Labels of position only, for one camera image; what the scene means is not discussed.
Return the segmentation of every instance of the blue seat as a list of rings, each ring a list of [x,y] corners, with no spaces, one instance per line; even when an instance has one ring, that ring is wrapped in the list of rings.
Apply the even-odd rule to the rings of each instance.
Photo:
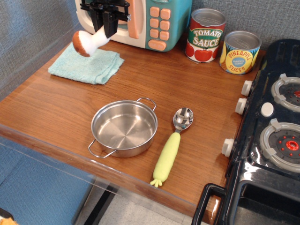
[[[47,160],[63,171],[45,164]],[[90,174],[2,137],[0,169],[0,208],[21,225],[74,224],[91,189],[87,179],[78,177],[93,181]]]

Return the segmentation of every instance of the black stovetop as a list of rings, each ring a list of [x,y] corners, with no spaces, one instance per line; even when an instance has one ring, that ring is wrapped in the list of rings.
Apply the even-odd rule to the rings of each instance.
[[[269,46],[232,143],[226,187],[206,185],[192,223],[216,195],[214,224],[299,225],[300,40]]]

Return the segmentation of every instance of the stainless steel pot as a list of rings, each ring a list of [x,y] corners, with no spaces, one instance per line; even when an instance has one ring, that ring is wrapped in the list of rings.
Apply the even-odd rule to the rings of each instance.
[[[151,101],[154,108],[139,102],[141,99]],[[90,153],[98,158],[110,155],[128,158],[147,150],[158,128],[155,108],[155,102],[145,97],[136,101],[117,101],[102,107],[91,123],[95,139],[88,147]],[[92,152],[91,146],[95,141],[100,143],[101,150],[107,155],[99,156]]]

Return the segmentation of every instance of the red burner light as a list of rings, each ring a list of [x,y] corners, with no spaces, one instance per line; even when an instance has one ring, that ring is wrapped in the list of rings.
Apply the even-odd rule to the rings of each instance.
[[[297,151],[299,149],[299,145],[295,141],[286,142],[286,146],[288,147],[289,150],[292,150],[292,151]]]
[[[297,97],[297,98],[300,98],[300,90],[297,90],[294,92],[294,95]]]

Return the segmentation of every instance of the oven door handle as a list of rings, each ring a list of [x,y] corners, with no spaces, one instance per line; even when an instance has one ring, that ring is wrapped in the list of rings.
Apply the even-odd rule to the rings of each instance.
[[[211,196],[214,196],[214,195],[218,196],[222,199],[222,201],[219,205],[219,209],[217,211],[216,218],[218,218],[218,214],[221,209],[221,204],[223,203],[223,199],[226,196],[226,189],[224,187],[218,186],[216,184],[207,184],[207,185],[205,185],[205,187],[202,191],[202,195],[201,195],[200,201],[198,203],[198,207],[197,207],[195,215],[193,217],[192,225],[200,225],[201,224],[207,204],[209,202],[209,199]]]

